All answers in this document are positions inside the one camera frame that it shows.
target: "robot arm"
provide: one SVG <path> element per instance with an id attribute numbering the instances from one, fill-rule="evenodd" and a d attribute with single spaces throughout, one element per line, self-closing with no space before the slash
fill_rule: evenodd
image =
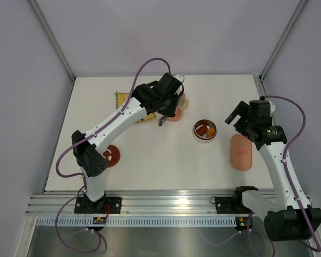
<path id="1" fill-rule="evenodd" d="M 287 162 L 290 177 L 314 231 L 321 224 L 321 209 L 312 208 L 297 179 L 289 153 L 283 156 L 287 138 L 281 126 L 272 126 L 269 102 L 254 100 L 248 105 L 241 101 L 225 122 L 230 124 L 237 115 L 240 119 L 234 125 L 235 130 L 254 142 L 263 157 L 276 193 L 276 204 L 262 196 L 255 187 L 236 188 L 236 204 L 249 208 L 264 221 L 266 233 L 272 241 L 309 239 L 311 233 L 285 173 L 283 161 Z"/>
<path id="2" fill-rule="evenodd" d="M 182 86 L 182 91 L 177 94 L 180 86 Z M 72 134 L 73 144 L 84 139 L 86 135 L 94 135 L 87 142 L 73 149 L 77 163 L 85 175 L 86 197 L 89 201 L 96 202 L 105 195 L 104 179 L 100 177 L 103 176 L 104 170 L 108 168 L 108 162 L 103 157 L 108 145 L 128 127 L 150 113 L 158 112 L 164 117 L 174 117 L 179 98 L 183 92 L 182 82 L 173 75 L 166 73 L 159 81 L 137 86 L 133 90 L 128 103 L 126 100 L 110 117 L 91 130 L 86 131 L 85 134 L 78 130 Z M 107 124 L 114 116 L 117 116 L 117 118 L 97 133 L 100 127 Z"/>

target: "white tabletop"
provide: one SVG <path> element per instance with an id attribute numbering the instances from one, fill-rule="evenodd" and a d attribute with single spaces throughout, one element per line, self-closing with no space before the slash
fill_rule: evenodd
<path id="1" fill-rule="evenodd" d="M 141 77 L 137 85 L 160 77 Z M 133 77 L 77 78 L 52 162 L 46 191 L 78 190 L 80 177 L 63 179 L 55 172 L 58 156 L 71 145 L 75 130 L 82 133 L 99 124 L 116 109 L 115 92 L 129 92 Z M 178 122 L 134 124 L 112 144 L 121 159 L 105 170 L 106 190 L 208 190 L 251 185 L 273 188 L 269 172 L 253 145 L 253 166 L 239 171 L 230 164 L 231 137 L 237 132 L 224 120 L 241 101 L 258 98 L 251 75 L 190 75 L 184 82 L 190 104 Z M 200 119 L 213 121 L 218 129 L 214 141 L 194 140 L 193 125 Z M 60 164 L 64 174 L 79 172 L 69 152 Z"/>

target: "purple cable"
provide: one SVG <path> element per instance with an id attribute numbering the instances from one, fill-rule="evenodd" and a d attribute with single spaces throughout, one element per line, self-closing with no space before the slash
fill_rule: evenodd
<path id="1" fill-rule="evenodd" d="M 299 132 L 297 133 L 296 136 L 294 136 L 294 138 L 293 138 L 292 140 L 289 141 L 289 143 L 288 143 L 288 144 L 286 145 L 286 147 L 284 148 L 283 156 L 287 156 L 289 147 L 290 147 L 290 146 L 292 145 L 292 143 L 302 134 L 302 131 L 304 130 L 304 127 L 305 127 L 305 123 L 306 123 L 307 118 L 306 118 L 306 116 L 305 116 L 305 113 L 304 113 L 302 107 L 299 106 L 299 104 L 297 104 L 296 102 L 294 102 L 294 101 L 291 100 L 291 99 L 288 99 L 288 98 L 285 98 L 285 97 L 282 97 L 282 96 L 276 96 L 276 95 L 267 95 L 267 96 L 264 96 L 264 97 L 265 97 L 265 98 L 277 98 L 277 99 L 282 99 L 282 100 L 285 100 L 285 101 L 287 101 L 287 102 L 290 102 L 290 103 L 292 103 L 293 105 L 295 105 L 295 106 L 300 110 L 300 112 L 301 112 L 301 114 L 302 114 L 303 122 L 302 122 L 302 126 L 301 126 Z M 296 189 L 296 187 L 295 187 L 295 185 L 294 185 L 294 182 L 293 182 L 293 180 L 291 179 L 291 176 L 290 176 L 290 173 L 289 173 L 289 169 L 288 169 L 287 163 L 286 163 L 286 162 L 283 162 L 283 166 L 284 166 L 285 174 L 287 175 L 289 184 L 290 184 L 290 186 L 291 186 L 291 188 L 292 188 L 292 190 L 293 190 L 293 192 L 294 192 L 295 198 L 298 199 L 298 198 L 299 198 L 299 193 L 297 192 L 297 189 Z M 308 228 L 309 228 L 309 230 L 310 230 L 310 233 L 311 233 L 311 235 L 312 235 L 312 237 L 313 237 L 313 239 L 314 239 L 314 242 L 315 242 L 315 244 L 316 244 L 316 248 L 313 248 L 313 247 L 311 247 L 310 245 L 308 245 L 308 244 L 306 244 L 306 243 L 304 243 L 304 242 L 301 242 L 301 243 L 302 243 L 303 245 L 305 245 L 306 247 L 308 247 L 309 249 L 311 249 L 312 251 L 319 253 L 319 252 L 321 252 L 321 245 L 320 245 L 320 243 L 319 243 L 319 241 L 318 241 L 318 239 L 317 239 L 317 236 L 316 236 L 316 234 L 315 234 L 315 232 L 314 232 L 314 229 L 312 228 L 312 225 L 311 225 L 310 220 L 309 220 L 309 218 L 308 218 L 308 216 L 307 216 L 307 213 L 305 213 L 304 206 L 303 206 L 303 204 L 302 204 L 302 202 L 301 202 L 300 200 L 297 200 L 297 203 L 298 203 L 299 206 L 300 206 L 300 209 L 301 209 L 301 211 L 302 211 L 302 214 L 303 214 L 303 216 L 304 216 L 304 219 L 305 219 L 305 221 L 306 221 L 306 223 L 307 223 L 307 225 L 308 225 Z"/>
<path id="2" fill-rule="evenodd" d="M 76 232 L 72 233 L 71 235 L 69 235 L 69 236 L 66 238 L 66 240 L 69 239 L 69 238 L 72 238 L 73 236 L 75 236 L 75 235 L 77 235 L 77 234 L 83 233 L 83 232 L 90 232 L 90 231 L 89 231 L 89 230 L 86 230 L 86 229 L 82 229 L 82 230 L 76 231 Z M 105 251 L 107 251 L 107 242 L 106 242 L 105 238 L 103 237 L 103 235 L 100 234 L 100 237 L 101 237 L 102 241 L 103 241 L 104 244 L 105 244 Z M 56 245 L 54 245 L 54 246 L 48 246 L 48 245 L 44 242 L 44 240 L 41 240 L 41 242 L 42 242 L 42 245 L 43 245 L 46 249 L 48 249 L 48 250 L 56 249 L 57 247 L 59 247 L 59 246 L 62 245 L 62 243 L 58 243 L 58 244 L 56 244 Z"/>
<path id="3" fill-rule="evenodd" d="M 220 244 L 216 244 L 216 243 L 213 243 L 211 241 L 209 241 L 208 239 L 206 239 L 206 237 L 204 236 L 204 234 L 202 233 L 202 231 L 199 229 L 198 232 L 201 234 L 201 237 L 204 239 L 204 241 L 212 246 L 217 246 L 217 247 L 220 247 L 220 246 L 223 246 L 227 243 L 229 243 L 234 237 L 236 237 L 237 235 L 240 235 L 240 233 L 235 233 L 233 235 L 231 235 L 229 238 L 227 238 L 225 241 L 223 241 L 222 243 Z"/>
<path id="4" fill-rule="evenodd" d="M 259 235 L 265 237 L 265 238 L 270 242 L 270 244 L 271 244 L 271 246 L 272 246 L 272 257 L 274 257 L 274 256 L 276 255 L 276 249 L 275 249 L 275 247 L 274 247 L 273 241 L 271 241 L 271 239 L 270 239 L 265 233 L 263 233 L 263 232 L 261 232 L 261 231 L 258 231 L 258 230 L 255 230 L 255 229 L 251 229 L 251 232 L 250 232 L 250 220 L 251 220 L 252 215 L 253 215 L 253 212 L 251 212 L 250 215 L 248 215 L 248 218 L 247 218 L 247 227 L 246 227 L 246 228 L 247 228 L 247 230 L 246 230 L 246 232 L 247 232 L 247 237 L 248 237 L 248 241 L 250 242 L 252 251 L 255 253 L 255 255 L 256 255 L 257 257 L 261 257 L 261 256 L 256 252 L 256 249 L 255 249 L 255 247 L 253 246 L 253 243 L 252 243 L 252 240 L 251 240 L 251 232 L 256 232 L 256 233 L 258 233 Z"/>
<path id="5" fill-rule="evenodd" d="M 171 73 L 171 69 L 170 69 L 170 64 L 165 60 L 165 59 L 162 59 L 162 58 L 159 58 L 159 57 L 155 57 L 155 58 L 152 58 L 152 59 L 149 59 L 148 61 L 146 61 L 143 65 L 141 65 L 141 67 L 139 68 L 139 70 L 137 71 L 135 77 L 134 77 L 134 80 L 133 80 L 133 83 L 132 83 L 132 87 L 131 87 L 131 91 L 128 95 L 128 98 L 126 100 L 126 104 L 122 107 L 121 111 L 124 111 L 126 109 L 126 107 L 128 106 L 128 103 L 132 97 L 132 93 L 133 93 L 133 90 L 134 90 L 134 87 L 137 83 L 137 79 L 141 73 L 141 71 L 143 70 L 143 68 L 149 64 L 150 62 L 153 62 L 153 61 L 162 61 L 166 64 L 167 66 L 167 69 L 168 69 L 168 72 Z M 118 113 L 116 114 L 113 118 L 111 118 L 105 125 L 103 125 L 102 127 L 100 127 L 97 131 L 95 131 L 95 134 L 97 133 L 100 133 L 101 131 L 103 131 L 106 127 L 108 127 L 110 124 L 112 124 L 119 116 L 120 116 L 121 113 Z M 89 135 L 87 136 L 86 138 L 82 139 L 81 141 L 73 144 L 72 146 L 68 147 L 63 153 L 61 153 L 61 155 L 59 156 L 57 162 L 56 162 L 56 173 L 58 176 L 62 177 L 62 178 L 71 178 L 71 177 L 75 177 L 75 176 L 83 176 L 83 173 L 82 172 L 78 172 L 78 173 L 73 173 L 73 174 L 69 174 L 69 175 L 64 175 L 62 173 L 60 173 L 59 171 L 59 164 L 62 160 L 62 158 L 70 151 L 72 150 L 73 148 L 75 148 L 76 146 L 82 144 L 83 142 L 86 142 L 87 140 L 91 139 L 94 135 Z"/>
<path id="6" fill-rule="evenodd" d="M 71 247 L 70 245 L 68 245 L 64 240 L 63 238 L 61 237 L 60 233 L 59 233 L 59 230 L 58 230 L 58 218 L 60 216 L 60 213 L 62 212 L 62 210 L 65 208 L 65 206 L 68 205 L 68 203 L 70 203 L 71 201 L 75 200 L 77 197 L 80 197 L 80 196 L 83 196 L 85 193 L 82 193 L 82 194 L 79 194 L 79 195 L 76 195 L 74 196 L 73 198 L 71 198 L 70 200 L 68 200 L 65 204 L 63 204 L 63 206 L 59 209 L 57 215 L 56 215 L 56 219 L 55 219 L 55 229 L 56 229 L 56 234 L 58 236 L 58 239 L 59 241 L 61 242 L 62 245 L 64 245 L 66 248 L 76 252 L 76 253 L 81 253 L 81 254 L 92 254 L 92 253 L 95 253 L 101 246 L 101 234 L 95 230 L 93 230 L 92 232 L 95 233 L 97 236 L 98 236 L 98 239 L 99 239 L 99 242 L 98 242 L 98 245 L 95 249 L 93 250 L 90 250 L 90 251 L 81 251 L 81 250 L 77 250 L 73 247 Z"/>

